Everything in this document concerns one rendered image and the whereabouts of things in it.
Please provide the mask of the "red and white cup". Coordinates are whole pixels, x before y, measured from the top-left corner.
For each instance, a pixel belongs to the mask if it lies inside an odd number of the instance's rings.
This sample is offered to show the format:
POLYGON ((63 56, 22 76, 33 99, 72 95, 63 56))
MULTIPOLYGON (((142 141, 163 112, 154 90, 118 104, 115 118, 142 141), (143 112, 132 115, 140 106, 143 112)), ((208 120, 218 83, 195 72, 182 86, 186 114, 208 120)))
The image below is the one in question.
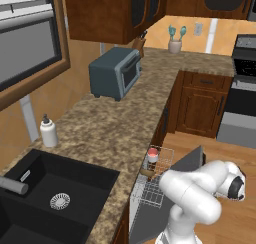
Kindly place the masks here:
POLYGON ((158 161, 159 153, 156 148, 150 148, 147 152, 147 159, 150 163, 156 163, 158 161))

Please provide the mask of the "brown bowl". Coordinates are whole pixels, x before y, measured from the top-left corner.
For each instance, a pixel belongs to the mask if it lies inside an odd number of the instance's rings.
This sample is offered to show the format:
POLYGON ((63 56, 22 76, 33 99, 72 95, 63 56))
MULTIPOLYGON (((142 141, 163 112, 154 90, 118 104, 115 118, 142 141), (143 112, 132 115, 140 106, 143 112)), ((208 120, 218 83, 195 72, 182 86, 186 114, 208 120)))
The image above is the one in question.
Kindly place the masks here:
POLYGON ((157 177, 157 173, 155 171, 144 169, 144 168, 140 168, 139 173, 141 175, 146 176, 149 180, 155 179, 157 177))

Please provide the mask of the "wooden cupboard door under sink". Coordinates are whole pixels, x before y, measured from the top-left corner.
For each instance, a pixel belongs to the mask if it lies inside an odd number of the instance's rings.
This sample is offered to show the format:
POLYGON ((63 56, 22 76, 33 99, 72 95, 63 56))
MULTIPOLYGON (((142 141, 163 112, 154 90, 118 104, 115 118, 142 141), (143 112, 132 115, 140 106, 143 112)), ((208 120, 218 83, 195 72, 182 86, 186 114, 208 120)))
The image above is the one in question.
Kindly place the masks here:
POLYGON ((112 244, 129 244, 129 206, 124 209, 112 244))

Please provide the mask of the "wooden cupboard front under worktop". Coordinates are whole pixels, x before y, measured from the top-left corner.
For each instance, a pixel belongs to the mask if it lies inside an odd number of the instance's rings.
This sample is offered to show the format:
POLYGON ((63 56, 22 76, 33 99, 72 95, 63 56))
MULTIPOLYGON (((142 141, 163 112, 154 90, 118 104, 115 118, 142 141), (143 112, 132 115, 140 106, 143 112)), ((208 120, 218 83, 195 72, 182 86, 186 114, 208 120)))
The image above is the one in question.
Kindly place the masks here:
POLYGON ((152 138, 151 144, 156 146, 161 146, 163 144, 163 140, 167 133, 168 128, 168 118, 169 118, 169 106, 166 105, 162 116, 159 120, 158 126, 155 130, 154 136, 152 138))

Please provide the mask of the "blue-grey toaster oven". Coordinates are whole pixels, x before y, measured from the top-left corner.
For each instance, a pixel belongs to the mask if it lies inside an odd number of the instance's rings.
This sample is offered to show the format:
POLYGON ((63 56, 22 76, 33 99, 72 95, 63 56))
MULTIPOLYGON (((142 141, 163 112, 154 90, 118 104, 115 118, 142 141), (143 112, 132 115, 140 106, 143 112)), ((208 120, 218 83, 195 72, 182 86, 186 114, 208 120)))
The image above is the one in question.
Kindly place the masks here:
POLYGON ((91 93, 120 101, 140 77, 140 52, 137 49, 113 47, 91 62, 91 93))

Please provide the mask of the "wooden knife block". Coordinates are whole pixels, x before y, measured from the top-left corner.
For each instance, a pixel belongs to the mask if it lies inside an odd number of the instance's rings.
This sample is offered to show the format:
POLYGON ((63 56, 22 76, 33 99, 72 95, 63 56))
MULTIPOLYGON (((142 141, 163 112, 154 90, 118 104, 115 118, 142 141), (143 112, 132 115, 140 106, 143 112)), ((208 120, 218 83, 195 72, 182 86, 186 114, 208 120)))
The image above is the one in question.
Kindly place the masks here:
POLYGON ((133 49, 137 49, 140 52, 140 57, 144 57, 144 50, 143 46, 146 42, 145 36, 147 34, 147 31, 144 31, 141 35, 135 38, 134 43, 132 45, 133 49))

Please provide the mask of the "wooden base cupboard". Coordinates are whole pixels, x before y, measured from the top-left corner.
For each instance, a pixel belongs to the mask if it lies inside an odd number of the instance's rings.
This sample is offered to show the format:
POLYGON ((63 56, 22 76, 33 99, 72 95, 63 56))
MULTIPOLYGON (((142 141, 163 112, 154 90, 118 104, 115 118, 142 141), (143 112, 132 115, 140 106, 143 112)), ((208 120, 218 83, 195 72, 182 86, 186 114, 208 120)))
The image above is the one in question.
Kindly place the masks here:
POLYGON ((170 93, 168 132, 215 138, 232 80, 180 70, 170 93))

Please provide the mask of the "white soap dispenser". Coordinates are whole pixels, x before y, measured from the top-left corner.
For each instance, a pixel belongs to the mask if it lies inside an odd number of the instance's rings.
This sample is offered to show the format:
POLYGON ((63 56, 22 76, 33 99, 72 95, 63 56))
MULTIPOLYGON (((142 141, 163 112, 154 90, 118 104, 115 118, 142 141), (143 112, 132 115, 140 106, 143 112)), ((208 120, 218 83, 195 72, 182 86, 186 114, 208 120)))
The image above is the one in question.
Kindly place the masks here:
POLYGON ((56 125, 46 114, 43 115, 40 131, 45 147, 55 147, 58 144, 56 125))

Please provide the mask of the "white utensil pot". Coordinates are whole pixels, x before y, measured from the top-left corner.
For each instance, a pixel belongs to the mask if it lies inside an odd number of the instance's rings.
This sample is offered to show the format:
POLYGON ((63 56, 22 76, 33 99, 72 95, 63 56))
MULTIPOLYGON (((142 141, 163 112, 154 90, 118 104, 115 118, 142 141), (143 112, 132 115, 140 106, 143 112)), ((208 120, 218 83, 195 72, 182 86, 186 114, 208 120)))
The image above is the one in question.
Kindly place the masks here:
POLYGON ((168 51, 171 54, 178 54, 181 51, 182 42, 180 40, 170 40, 168 43, 168 51))

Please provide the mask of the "black sink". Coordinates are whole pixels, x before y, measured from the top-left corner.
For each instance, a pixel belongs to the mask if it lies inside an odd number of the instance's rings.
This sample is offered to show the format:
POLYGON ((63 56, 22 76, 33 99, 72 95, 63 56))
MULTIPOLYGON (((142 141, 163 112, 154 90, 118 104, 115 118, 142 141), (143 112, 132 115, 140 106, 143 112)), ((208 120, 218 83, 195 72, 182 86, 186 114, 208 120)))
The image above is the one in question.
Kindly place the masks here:
POLYGON ((85 244, 119 172, 33 149, 5 176, 28 191, 0 187, 0 244, 85 244))

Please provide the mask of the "teal spatula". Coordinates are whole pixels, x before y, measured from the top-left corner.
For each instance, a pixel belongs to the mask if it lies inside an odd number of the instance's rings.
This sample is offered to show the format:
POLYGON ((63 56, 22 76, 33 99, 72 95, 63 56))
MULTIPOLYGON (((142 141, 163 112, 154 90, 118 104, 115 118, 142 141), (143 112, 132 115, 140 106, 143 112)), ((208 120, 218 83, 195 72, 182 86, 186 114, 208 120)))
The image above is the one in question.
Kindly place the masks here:
POLYGON ((173 27, 172 25, 170 25, 170 26, 168 27, 168 32, 169 32, 171 41, 173 41, 173 40, 174 40, 174 36, 175 36, 175 34, 176 34, 176 28, 173 27))

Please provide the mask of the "silver and black oven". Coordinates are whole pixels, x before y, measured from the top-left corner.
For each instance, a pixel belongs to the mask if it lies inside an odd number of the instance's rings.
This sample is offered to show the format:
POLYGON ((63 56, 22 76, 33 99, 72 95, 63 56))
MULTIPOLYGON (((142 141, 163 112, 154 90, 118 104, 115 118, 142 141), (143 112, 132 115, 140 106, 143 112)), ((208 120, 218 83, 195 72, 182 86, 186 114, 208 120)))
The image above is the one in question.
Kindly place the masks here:
POLYGON ((234 78, 216 139, 256 149, 256 34, 238 34, 232 52, 234 78))

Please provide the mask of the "window with blinds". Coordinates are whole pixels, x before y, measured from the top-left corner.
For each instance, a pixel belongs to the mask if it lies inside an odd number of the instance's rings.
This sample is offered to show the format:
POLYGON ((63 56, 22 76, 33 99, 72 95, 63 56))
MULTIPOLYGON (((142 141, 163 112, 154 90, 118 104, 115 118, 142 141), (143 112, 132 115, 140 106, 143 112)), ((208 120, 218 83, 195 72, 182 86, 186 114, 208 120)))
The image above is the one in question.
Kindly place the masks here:
POLYGON ((62 0, 0 0, 0 111, 69 68, 62 0))

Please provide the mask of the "grey tap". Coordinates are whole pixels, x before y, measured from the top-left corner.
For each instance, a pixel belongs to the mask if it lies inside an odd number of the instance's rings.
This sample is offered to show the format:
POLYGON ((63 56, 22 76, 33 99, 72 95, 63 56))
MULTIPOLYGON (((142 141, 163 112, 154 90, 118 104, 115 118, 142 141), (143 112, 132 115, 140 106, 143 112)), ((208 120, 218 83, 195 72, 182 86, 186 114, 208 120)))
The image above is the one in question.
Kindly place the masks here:
POLYGON ((24 195, 28 191, 27 184, 3 176, 0 176, 0 187, 20 195, 24 195))

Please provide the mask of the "wooden wall cupboards dark panels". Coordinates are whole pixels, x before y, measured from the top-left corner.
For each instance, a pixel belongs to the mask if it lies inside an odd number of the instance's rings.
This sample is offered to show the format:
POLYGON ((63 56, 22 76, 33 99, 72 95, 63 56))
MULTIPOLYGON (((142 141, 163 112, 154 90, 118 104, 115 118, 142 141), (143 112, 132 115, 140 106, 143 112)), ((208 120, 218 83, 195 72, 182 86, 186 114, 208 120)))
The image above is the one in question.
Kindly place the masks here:
POLYGON ((172 16, 246 20, 252 0, 167 0, 172 16))

